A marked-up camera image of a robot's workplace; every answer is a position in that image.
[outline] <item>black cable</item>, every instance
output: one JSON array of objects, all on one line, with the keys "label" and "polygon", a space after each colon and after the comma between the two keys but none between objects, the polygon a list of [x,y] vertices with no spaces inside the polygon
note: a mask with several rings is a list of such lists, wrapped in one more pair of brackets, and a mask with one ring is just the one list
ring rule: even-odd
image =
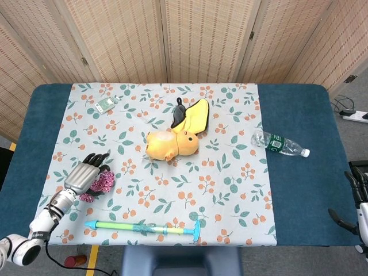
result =
[{"label": "black cable", "polygon": [[[334,100],[336,101],[336,103],[330,102],[330,104],[335,106],[335,108],[333,110],[336,113],[339,113],[342,110],[342,108],[338,107],[338,105],[342,105],[342,107],[344,107],[346,109],[351,109],[351,110],[354,110],[354,108],[355,108],[354,101],[351,98],[349,98],[345,95],[338,95]],[[342,103],[342,101],[350,101],[351,104],[352,104],[352,107],[348,108],[345,104]]]},{"label": "black cable", "polygon": [[64,268],[64,269],[77,269],[77,270],[94,270],[94,271],[99,271],[99,272],[102,272],[104,274],[106,274],[107,276],[114,276],[114,275],[117,275],[119,276],[119,273],[116,271],[116,270],[113,270],[110,273],[104,271],[104,270],[101,270],[101,269],[89,269],[89,268],[85,268],[85,267],[67,267],[67,266],[63,266],[61,263],[59,263],[57,260],[55,260],[53,257],[50,256],[49,252],[48,252],[48,240],[45,242],[46,243],[46,246],[45,246],[45,251],[46,251],[46,255],[47,257],[49,257],[49,259],[51,261],[53,261],[54,263],[56,263],[58,266]]}]

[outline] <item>blue table cover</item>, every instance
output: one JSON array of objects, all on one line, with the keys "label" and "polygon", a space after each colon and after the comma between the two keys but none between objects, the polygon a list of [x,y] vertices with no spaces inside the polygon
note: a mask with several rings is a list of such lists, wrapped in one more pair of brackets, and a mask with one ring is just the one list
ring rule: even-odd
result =
[{"label": "blue table cover", "polygon": [[[17,149],[0,192],[0,237],[27,236],[43,189],[71,84],[39,86],[31,97]],[[265,131],[310,149],[308,158],[267,152],[278,245],[351,246],[359,239],[338,227],[357,214],[349,170],[327,91],[319,85],[259,85]]]}]

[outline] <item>gray chair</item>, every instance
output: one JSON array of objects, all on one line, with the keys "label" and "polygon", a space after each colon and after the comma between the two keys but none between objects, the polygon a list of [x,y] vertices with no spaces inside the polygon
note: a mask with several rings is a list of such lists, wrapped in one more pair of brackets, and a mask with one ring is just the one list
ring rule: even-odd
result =
[{"label": "gray chair", "polygon": [[239,247],[126,246],[122,276],[242,276]]}]

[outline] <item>yellow floor tape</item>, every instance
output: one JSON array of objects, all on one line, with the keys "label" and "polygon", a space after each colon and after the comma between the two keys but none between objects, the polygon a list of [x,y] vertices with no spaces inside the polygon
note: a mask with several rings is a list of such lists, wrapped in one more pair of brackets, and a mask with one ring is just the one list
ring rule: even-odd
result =
[{"label": "yellow floor tape", "polygon": [[[88,261],[89,269],[94,269],[96,267],[97,254],[98,254],[98,246],[92,246],[90,253],[90,260]],[[86,276],[93,276],[93,275],[94,275],[93,270],[87,270]]]},{"label": "yellow floor tape", "polygon": [[16,147],[17,147],[17,144],[14,144],[14,143],[12,143],[11,145],[10,145],[10,150],[11,151],[15,151],[16,150]]}]

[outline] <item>plush duck wing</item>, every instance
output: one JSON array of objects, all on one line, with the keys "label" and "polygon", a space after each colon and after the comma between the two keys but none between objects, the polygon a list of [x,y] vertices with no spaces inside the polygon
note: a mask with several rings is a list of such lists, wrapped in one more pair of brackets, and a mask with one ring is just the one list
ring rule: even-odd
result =
[{"label": "plush duck wing", "polygon": [[185,109],[182,99],[177,98],[178,106],[174,110],[174,121],[171,129],[174,133],[189,131],[193,134],[203,132],[208,127],[209,103],[206,99],[200,99],[194,105]]}]

